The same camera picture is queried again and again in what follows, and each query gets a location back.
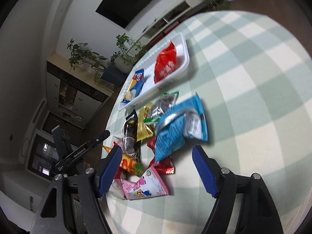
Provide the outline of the white tv cabinet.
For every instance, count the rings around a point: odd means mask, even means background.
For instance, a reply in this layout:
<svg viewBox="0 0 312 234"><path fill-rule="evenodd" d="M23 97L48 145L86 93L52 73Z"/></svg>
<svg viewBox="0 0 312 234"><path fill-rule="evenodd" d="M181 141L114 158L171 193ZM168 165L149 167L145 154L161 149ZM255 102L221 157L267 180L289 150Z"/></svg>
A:
<svg viewBox="0 0 312 234"><path fill-rule="evenodd" d="M143 45L148 45L160 35L166 35L176 27L183 18L193 16L198 11L207 7L207 2L202 0L184 0L155 18L136 38Z"/></svg>

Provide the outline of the blue yellow cake packet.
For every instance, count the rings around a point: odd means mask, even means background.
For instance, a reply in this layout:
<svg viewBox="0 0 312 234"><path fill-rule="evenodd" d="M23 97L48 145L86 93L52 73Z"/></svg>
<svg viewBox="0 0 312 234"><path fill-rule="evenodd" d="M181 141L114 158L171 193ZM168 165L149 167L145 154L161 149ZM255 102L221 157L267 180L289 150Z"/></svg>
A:
<svg viewBox="0 0 312 234"><path fill-rule="evenodd" d="M137 70L129 84L129 87L122 99L121 103L128 104L132 100L134 100L141 92L144 84L144 69Z"/></svg>

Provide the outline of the wooden white storage cabinet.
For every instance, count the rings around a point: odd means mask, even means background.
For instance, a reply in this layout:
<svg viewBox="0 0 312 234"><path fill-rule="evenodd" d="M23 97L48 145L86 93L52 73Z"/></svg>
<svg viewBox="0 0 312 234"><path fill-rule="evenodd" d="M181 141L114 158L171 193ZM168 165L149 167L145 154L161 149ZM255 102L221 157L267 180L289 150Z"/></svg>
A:
<svg viewBox="0 0 312 234"><path fill-rule="evenodd" d="M46 91L49 110L69 123L85 128L112 96L114 86L96 84L94 74L54 53L46 60Z"/></svg>

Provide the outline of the dark red foil packet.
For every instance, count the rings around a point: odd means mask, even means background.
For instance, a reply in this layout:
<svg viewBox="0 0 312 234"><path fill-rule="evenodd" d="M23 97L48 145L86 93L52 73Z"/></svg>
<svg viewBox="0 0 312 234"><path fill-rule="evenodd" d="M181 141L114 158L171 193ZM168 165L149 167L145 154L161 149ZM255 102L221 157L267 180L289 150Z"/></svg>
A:
<svg viewBox="0 0 312 234"><path fill-rule="evenodd" d="M147 143L147 146L155 153L155 143L156 143L156 137L152 137L149 142ZM174 174L175 173L175 167L172 162L171 156L166 157L165 159L162 159L161 161L156 162L155 157L151 160L149 163L148 168L153 166L155 170L160 174Z"/></svg>

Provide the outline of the green leafy plant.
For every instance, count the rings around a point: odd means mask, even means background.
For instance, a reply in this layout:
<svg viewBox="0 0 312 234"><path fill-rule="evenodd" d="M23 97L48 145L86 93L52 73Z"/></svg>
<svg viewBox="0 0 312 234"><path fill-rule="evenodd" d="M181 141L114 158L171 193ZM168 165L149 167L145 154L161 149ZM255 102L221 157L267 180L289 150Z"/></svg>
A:
<svg viewBox="0 0 312 234"><path fill-rule="evenodd" d="M106 70L103 62L108 60L108 58L93 51L91 48L87 48L87 45L88 43L86 42L76 43L74 39L70 39L67 44L67 49L70 51L69 64L73 70L84 64L89 65L94 74L94 81L98 83Z"/></svg>

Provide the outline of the white plastic tray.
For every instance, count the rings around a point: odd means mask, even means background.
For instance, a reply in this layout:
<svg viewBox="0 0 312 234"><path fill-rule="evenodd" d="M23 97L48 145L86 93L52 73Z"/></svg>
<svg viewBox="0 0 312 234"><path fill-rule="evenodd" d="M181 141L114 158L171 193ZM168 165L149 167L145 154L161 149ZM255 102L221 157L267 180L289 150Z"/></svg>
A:
<svg viewBox="0 0 312 234"><path fill-rule="evenodd" d="M186 39L182 33L177 33L130 72L118 110L141 104L162 87L183 78L189 62Z"/></svg>

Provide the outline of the light blue snack bag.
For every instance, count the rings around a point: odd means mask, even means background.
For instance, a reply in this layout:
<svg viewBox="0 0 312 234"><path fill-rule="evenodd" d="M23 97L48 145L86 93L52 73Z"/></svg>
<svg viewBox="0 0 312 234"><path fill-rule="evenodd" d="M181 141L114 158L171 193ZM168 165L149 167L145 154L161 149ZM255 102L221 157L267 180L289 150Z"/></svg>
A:
<svg viewBox="0 0 312 234"><path fill-rule="evenodd" d="M158 120L155 161L169 157L189 138L208 140L205 110L198 94L169 108Z"/></svg>

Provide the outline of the orange cartoon snack packet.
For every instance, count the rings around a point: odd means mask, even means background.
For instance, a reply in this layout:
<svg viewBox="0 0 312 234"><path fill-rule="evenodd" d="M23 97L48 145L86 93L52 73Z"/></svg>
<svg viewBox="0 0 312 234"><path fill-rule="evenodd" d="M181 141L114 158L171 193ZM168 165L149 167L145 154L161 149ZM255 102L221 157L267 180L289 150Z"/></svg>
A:
<svg viewBox="0 0 312 234"><path fill-rule="evenodd" d="M131 175L141 177L144 173L144 166L142 163L137 162L134 157L129 156L122 151L122 160L120 168L127 171Z"/></svg>

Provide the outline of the bright red snack bag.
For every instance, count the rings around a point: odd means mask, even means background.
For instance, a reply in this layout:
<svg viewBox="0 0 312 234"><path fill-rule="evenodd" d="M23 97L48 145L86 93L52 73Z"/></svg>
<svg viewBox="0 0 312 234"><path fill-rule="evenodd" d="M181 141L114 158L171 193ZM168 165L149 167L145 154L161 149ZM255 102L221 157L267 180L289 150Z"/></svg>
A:
<svg viewBox="0 0 312 234"><path fill-rule="evenodd" d="M154 82L158 83L177 68L177 50L170 42L157 56L154 67Z"/></svg>

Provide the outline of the trailing green plant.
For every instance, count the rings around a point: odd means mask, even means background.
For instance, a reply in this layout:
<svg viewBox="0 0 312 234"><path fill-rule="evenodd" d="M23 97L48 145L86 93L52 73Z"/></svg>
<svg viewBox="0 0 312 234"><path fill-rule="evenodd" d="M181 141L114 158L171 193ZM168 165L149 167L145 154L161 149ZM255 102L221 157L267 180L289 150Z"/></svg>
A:
<svg viewBox="0 0 312 234"><path fill-rule="evenodd" d="M116 36L116 46L119 48L118 52L114 52L111 56L111 63L116 64L118 58L124 63L128 62L135 65L148 51L146 45L142 45L139 40L132 40L126 33Z"/></svg>

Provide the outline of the pink cartoon snack packet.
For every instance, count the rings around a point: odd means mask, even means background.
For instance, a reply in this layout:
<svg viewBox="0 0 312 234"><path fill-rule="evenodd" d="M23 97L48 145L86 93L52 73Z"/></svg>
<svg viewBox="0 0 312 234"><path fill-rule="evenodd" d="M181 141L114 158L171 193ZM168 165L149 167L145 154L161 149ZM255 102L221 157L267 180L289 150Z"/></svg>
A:
<svg viewBox="0 0 312 234"><path fill-rule="evenodd" d="M136 181L121 180L128 200L146 199L169 195L169 191L156 169L152 166Z"/></svg>

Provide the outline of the black snack packet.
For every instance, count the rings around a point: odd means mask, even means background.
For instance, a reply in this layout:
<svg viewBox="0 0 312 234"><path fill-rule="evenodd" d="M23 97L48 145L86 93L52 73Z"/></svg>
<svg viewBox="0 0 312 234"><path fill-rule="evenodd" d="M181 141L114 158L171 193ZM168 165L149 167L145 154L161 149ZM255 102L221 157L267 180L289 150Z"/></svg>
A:
<svg viewBox="0 0 312 234"><path fill-rule="evenodd" d="M137 141L137 125L138 117L137 112L132 110L132 112L125 118L125 123L123 125L123 153L129 155L135 159L135 161L140 162L141 157L141 143Z"/></svg>

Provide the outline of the dark blue plant pot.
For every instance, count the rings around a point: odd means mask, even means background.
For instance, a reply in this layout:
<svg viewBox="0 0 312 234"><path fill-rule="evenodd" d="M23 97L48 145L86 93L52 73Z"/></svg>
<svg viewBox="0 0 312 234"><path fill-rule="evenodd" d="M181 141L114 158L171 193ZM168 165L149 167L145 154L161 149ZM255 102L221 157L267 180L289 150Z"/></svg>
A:
<svg viewBox="0 0 312 234"><path fill-rule="evenodd" d="M121 72L115 65L109 65L103 72L101 79L120 87L126 81L128 75Z"/></svg>

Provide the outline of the gold foil snack packet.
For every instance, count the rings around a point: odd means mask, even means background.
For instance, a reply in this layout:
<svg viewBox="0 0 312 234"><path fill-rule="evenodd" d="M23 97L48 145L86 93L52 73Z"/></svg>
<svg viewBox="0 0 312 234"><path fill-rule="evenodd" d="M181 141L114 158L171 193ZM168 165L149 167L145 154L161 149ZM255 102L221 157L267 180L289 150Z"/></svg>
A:
<svg viewBox="0 0 312 234"><path fill-rule="evenodd" d="M153 103L150 102L140 109L137 120L137 141L142 141L153 136L153 129L150 125L144 123L144 119L148 118L149 111Z"/></svg>

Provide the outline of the clear green-edged seed packet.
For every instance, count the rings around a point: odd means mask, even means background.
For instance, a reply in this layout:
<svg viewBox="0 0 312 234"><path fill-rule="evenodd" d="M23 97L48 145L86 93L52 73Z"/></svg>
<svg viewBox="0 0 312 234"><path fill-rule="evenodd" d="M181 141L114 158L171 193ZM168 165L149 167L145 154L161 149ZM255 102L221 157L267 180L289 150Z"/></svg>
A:
<svg viewBox="0 0 312 234"><path fill-rule="evenodd" d="M175 105L178 97L179 91L162 94L161 97L148 108L147 117L144 118L143 122L145 124L156 123L168 109Z"/></svg>

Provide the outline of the white plant pot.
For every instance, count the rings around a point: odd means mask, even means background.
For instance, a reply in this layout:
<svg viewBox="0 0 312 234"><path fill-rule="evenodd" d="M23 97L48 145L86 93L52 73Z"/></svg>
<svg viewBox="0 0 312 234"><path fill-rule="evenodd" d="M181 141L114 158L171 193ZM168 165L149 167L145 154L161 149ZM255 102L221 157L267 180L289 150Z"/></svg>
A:
<svg viewBox="0 0 312 234"><path fill-rule="evenodd" d="M114 65L124 74L129 74L133 69L133 65L122 57L117 57L114 61Z"/></svg>

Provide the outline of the green checked tablecloth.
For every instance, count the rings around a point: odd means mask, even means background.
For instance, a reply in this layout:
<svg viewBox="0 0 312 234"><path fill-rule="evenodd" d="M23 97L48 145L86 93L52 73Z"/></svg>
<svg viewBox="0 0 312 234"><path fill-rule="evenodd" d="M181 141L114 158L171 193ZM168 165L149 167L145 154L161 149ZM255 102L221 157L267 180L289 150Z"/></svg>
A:
<svg viewBox="0 0 312 234"><path fill-rule="evenodd" d="M170 195L121 200L107 194L113 233L201 233L215 200L192 162L194 144L233 173L260 173L284 233L295 233L311 208L311 58L273 19L250 12L198 14L159 41L186 39L188 74L161 89L178 102L197 93L205 106L208 142L190 142L162 177Z"/></svg>

